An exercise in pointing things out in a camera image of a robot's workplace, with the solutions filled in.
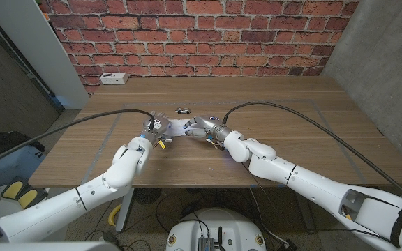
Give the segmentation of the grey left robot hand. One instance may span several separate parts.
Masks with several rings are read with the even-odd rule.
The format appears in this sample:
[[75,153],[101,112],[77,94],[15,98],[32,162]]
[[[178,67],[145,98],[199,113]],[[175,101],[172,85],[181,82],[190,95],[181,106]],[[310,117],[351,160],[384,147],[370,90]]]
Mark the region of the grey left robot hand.
[[170,139],[171,136],[168,133],[168,129],[171,123],[168,116],[163,112],[157,113],[156,111],[151,111],[150,114],[153,116],[153,119],[144,120],[140,137],[147,139],[153,145],[159,141],[165,142],[167,139]]

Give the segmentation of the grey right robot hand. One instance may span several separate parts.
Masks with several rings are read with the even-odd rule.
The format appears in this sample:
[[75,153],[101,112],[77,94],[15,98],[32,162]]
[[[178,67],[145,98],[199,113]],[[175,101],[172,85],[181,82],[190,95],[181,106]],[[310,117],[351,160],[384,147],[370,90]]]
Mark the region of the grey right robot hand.
[[223,142],[232,132],[222,121],[215,116],[195,116],[189,119],[184,125],[186,135],[195,137],[212,136],[214,140]]

